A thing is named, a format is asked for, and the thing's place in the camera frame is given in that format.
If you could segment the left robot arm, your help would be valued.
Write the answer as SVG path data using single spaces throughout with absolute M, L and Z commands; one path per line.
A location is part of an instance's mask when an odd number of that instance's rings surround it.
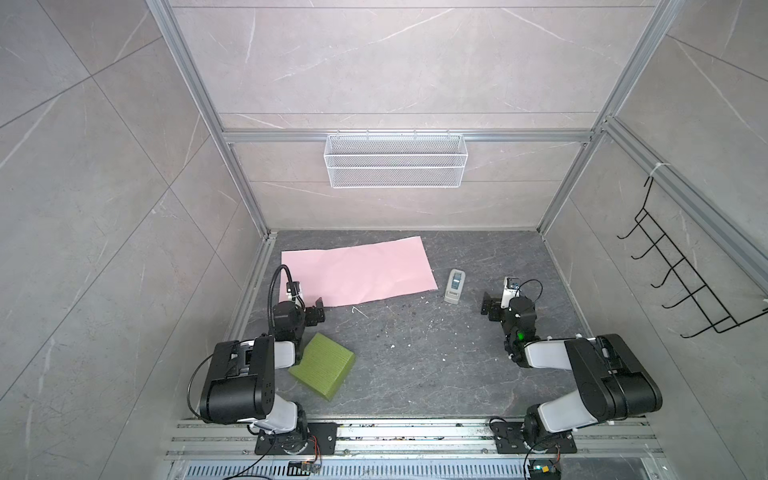
M 325 321 L 324 304 L 301 299 L 268 308 L 268 332 L 216 345 L 204 381 L 198 415 L 207 423 L 248 423 L 281 439 L 309 435 L 303 408 L 276 393 L 275 372 L 301 363 L 302 337 Z

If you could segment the grey tape dispenser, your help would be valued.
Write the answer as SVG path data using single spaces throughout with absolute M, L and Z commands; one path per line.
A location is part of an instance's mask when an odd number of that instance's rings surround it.
M 463 270 L 452 269 L 447 281 L 444 300 L 453 305 L 460 301 L 466 281 L 466 273 Z

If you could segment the pink wrapping paper sheet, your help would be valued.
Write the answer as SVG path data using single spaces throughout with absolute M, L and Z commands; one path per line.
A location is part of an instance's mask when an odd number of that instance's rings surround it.
M 344 307 L 435 291 L 435 281 L 419 236 L 327 250 L 281 253 L 310 305 Z

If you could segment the green gift box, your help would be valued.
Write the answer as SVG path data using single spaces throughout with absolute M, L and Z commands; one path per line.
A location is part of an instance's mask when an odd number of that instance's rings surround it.
M 351 350 L 318 333 L 304 348 L 301 361 L 289 368 L 289 373 L 326 401 L 331 401 L 355 362 L 356 355 Z

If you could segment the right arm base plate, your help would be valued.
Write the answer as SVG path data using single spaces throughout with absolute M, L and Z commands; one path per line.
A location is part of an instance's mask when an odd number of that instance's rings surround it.
M 575 454 L 577 446 L 570 432 L 537 431 L 520 421 L 492 419 L 488 424 L 499 454 Z

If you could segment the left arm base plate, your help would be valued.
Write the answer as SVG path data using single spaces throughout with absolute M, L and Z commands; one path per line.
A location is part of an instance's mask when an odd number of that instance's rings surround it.
M 256 455 L 314 455 L 316 450 L 322 456 L 335 452 L 339 424 L 332 422 L 310 422 L 300 425 L 289 433 L 257 435 L 254 453 Z

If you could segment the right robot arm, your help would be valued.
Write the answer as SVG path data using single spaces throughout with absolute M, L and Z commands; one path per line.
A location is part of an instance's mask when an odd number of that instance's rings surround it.
M 526 410 L 526 447 L 545 451 L 575 429 L 661 409 L 660 388 L 621 336 L 541 338 L 535 302 L 519 293 L 484 294 L 480 313 L 501 325 L 505 351 L 518 367 L 567 371 L 575 381 L 574 391 Z

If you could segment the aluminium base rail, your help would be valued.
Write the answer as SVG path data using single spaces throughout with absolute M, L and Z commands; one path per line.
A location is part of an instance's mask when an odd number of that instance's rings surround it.
M 182 420 L 161 448 L 155 479 L 673 479 L 645 418 L 527 447 L 499 418 L 325 418 L 290 455 L 242 426 Z

